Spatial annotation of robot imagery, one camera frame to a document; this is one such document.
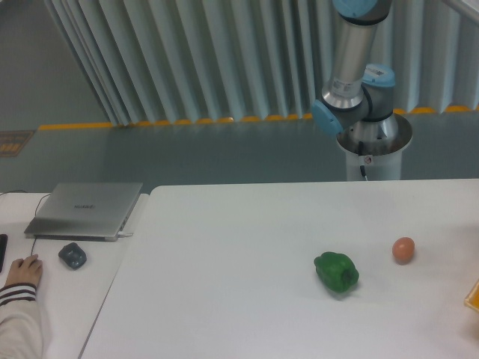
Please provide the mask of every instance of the brown egg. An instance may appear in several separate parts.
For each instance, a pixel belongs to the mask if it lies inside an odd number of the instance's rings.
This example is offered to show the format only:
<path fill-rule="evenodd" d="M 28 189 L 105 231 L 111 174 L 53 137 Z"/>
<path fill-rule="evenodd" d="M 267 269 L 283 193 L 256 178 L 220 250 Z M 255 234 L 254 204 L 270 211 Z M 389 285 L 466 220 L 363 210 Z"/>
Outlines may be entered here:
<path fill-rule="evenodd" d="M 400 263 L 408 263 L 414 255 L 414 241 L 409 237 L 399 238 L 392 246 L 392 255 Z"/>

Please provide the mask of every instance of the hand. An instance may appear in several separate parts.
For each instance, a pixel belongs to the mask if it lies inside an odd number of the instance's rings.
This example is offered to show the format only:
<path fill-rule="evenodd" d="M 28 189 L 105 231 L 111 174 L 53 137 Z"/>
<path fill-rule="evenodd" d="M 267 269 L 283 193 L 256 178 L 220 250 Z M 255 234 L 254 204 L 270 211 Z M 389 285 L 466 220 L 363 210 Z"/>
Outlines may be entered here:
<path fill-rule="evenodd" d="M 8 272 L 5 286 L 18 283 L 30 283 L 38 286 L 43 273 L 43 262 L 38 259 L 38 254 L 24 260 L 14 260 Z"/>

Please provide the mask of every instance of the blue joint cap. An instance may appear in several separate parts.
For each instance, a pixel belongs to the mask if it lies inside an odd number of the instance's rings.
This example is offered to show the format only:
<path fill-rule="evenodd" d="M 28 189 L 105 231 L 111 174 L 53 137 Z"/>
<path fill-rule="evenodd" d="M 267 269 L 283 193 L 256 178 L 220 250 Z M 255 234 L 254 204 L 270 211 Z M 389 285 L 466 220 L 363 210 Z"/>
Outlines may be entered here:
<path fill-rule="evenodd" d="M 378 0 L 332 0 L 336 11 L 344 17 L 358 19 L 369 13 Z"/>
<path fill-rule="evenodd" d="M 343 127 L 336 116 L 318 99 L 311 106 L 314 122 L 329 136 L 336 136 L 343 132 Z"/>
<path fill-rule="evenodd" d="M 396 85 L 394 71 L 381 64 L 367 64 L 362 81 L 375 88 L 392 88 Z"/>

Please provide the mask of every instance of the silver laptop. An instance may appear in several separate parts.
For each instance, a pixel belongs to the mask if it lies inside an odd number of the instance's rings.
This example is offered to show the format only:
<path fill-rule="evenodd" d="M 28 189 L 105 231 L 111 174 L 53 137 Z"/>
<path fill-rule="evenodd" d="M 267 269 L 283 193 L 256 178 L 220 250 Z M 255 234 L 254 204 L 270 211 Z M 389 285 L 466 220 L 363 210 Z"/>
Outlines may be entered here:
<path fill-rule="evenodd" d="M 30 222 L 28 237 L 116 241 L 142 183 L 60 183 Z"/>

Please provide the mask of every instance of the sleeve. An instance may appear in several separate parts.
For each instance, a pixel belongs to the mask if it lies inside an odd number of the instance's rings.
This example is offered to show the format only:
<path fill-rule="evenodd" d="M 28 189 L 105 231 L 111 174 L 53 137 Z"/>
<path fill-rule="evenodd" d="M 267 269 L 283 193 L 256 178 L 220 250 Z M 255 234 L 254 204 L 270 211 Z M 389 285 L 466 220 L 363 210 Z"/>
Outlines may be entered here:
<path fill-rule="evenodd" d="M 42 358 L 37 288 L 18 283 L 0 289 L 0 359 Z"/>

